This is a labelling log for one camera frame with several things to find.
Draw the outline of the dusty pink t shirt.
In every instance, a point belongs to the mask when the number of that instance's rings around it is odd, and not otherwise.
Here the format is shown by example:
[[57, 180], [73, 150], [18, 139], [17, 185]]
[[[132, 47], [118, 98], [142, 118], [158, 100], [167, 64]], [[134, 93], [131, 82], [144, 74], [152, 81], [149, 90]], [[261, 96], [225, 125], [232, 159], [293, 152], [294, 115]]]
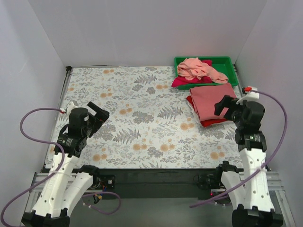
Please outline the dusty pink t shirt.
[[234, 90], [229, 83], [217, 86], [191, 88], [190, 96], [199, 120], [223, 119], [227, 109], [224, 108], [220, 115], [215, 115], [214, 105], [220, 102], [225, 95], [236, 98]]

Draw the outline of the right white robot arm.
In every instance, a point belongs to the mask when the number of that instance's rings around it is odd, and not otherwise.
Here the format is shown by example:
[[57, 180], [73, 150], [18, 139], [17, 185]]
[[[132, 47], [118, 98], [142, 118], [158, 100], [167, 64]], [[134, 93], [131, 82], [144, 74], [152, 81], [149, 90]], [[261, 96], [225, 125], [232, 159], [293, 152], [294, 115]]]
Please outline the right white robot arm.
[[238, 168], [227, 161], [217, 167], [218, 174], [214, 176], [215, 184], [229, 192], [233, 206], [232, 225], [281, 227], [283, 216], [275, 211], [264, 167], [267, 144], [260, 127], [265, 108], [256, 101], [240, 100], [229, 95], [215, 104], [214, 114], [220, 115], [224, 108], [227, 108], [224, 118], [236, 124], [235, 142], [245, 177], [241, 180]]

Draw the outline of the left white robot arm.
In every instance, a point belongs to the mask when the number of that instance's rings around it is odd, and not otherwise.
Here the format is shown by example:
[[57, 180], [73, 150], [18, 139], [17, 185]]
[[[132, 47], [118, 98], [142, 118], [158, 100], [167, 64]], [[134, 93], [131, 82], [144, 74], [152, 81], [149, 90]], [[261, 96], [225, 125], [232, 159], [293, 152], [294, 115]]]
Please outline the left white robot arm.
[[67, 227], [70, 215], [84, 192], [100, 186], [98, 168], [84, 165], [68, 186], [69, 177], [76, 166], [82, 150], [109, 118], [109, 112], [93, 102], [78, 107], [71, 101], [62, 110], [69, 122], [60, 130], [54, 148], [52, 167], [40, 194], [30, 212], [25, 212], [22, 224], [26, 227]]

